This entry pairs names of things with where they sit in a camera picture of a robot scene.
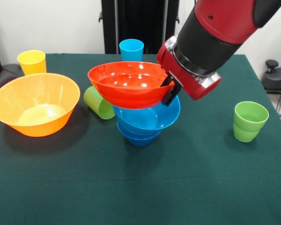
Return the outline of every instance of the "orange bowl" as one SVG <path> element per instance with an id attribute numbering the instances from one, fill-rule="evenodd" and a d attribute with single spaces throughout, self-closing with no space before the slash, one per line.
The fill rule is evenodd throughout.
<path id="1" fill-rule="evenodd" d="M 0 88 L 0 121 L 27 136 L 51 135 L 65 126 L 79 97 L 78 85 L 66 76 L 23 76 Z"/>
<path id="2" fill-rule="evenodd" d="M 150 62 L 112 62 L 92 68 L 89 80 L 111 104 L 128 109 L 157 105 L 173 88 L 160 87 L 167 77 L 159 64 Z"/>

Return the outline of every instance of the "plastic bowl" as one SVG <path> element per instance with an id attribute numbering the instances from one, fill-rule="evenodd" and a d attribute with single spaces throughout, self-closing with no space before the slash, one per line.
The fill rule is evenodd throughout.
<path id="1" fill-rule="evenodd" d="M 23 76 L 0 88 L 0 121 L 27 136 L 51 135 L 65 126 L 79 97 L 66 76 Z"/>
<path id="2" fill-rule="evenodd" d="M 128 137 L 131 138 L 138 138 L 138 139 L 146 139 L 146 138 L 151 138 L 153 136 L 155 136 L 156 134 L 159 134 L 161 132 L 161 130 L 154 130 L 152 132 L 148 132 L 145 134 L 138 134 L 135 133 L 129 129 L 127 129 L 126 127 L 124 127 L 119 121 L 118 121 L 118 128 Z"/>
<path id="3" fill-rule="evenodd" d="M 172 125 L 180 114 L 180 100 L 174 98 L 169 106 L 159 103 L 149 109 L 130 110 L 113 106 L 119 124 L 139 135 L 154 135 Z"/>
<path id="4" fill-rule="evenodd" d="M 158 132 L 156 135 L 151 136 L 149 138 L 134 138 L 134 137 L 130 137 L 128 136 L 122 129 L 121 126 L 119 126 L 118 123 L 118 130 L 121 132 L 121 134 L 133 145 L 135 146 L 139 146 L 139 147 L 143 147 L 146 146 L 148 144 L 150 144 L 151 142 L 153 142 L 153 140 L 155 138 L 157 138 L 157 136 L 160 134 L 160 132 Z"/>
<path id="5" fill-rule="evenodd" d="M 92 68 L 89 80 L 112 105 L 143 109 L 157 105 L 173 88 L 160 87 L 167 77 L 159 64 L 150 62 L 112 62 Z"/>

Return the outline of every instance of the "black cylindrical joint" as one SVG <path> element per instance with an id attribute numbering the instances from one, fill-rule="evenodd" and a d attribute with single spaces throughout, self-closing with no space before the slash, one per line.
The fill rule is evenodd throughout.
<path id="1" fill-rule="evenodd" d="M 178 35 L 174 54 L 186 69 L 208 75 L 221 67 L 241 45 L 221 41 L 207 32 L 193 9 Z"/>

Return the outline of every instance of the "red bowl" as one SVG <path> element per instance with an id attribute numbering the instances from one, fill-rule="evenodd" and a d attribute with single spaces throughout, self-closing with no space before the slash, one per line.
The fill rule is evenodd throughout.
<path id="1" fill-rule="evenodd" d="M 149 62 L 112 62 L 92 68 L 89 80 L 111 104 L 128 109 L 157 105 L 173 88 L 160 87 L 167 77 L 159 64 Z"/>

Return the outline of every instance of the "white wall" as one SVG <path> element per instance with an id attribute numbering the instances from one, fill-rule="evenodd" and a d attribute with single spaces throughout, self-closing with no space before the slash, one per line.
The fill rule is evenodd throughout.
<path id="1" fill-rule="evenodd" d="M 192 11 L 193 5 L 193 0 L 180 0 L 180 24 L 176 27 L 177 33 Z M 281 8 L 263 28 L 257 30 L 239 48 L 236 54 L 245 54 L 248 57 L 259 78 L 266 70 L 267 59 L 275 59 L 281 66 Z"/>
<path id="2" fill-rule="evenodd" d="M 0 0 L 0 60 L 19 53 L 104 53 L 100 0 Z"/>
<path id="3" fill-rule="evenodd" d="M 193 8 L 180 0 L 178 33 Z M 46 53 L 104 53 L 103 24 L 98 23 L 100 0 L 0 0 L 0 59 L 16 62 L 28 49 Z M 264 28 L 237 51 L 246 54 L 260 77 L 265 60 L 281 65 L 281 8 Z"/>

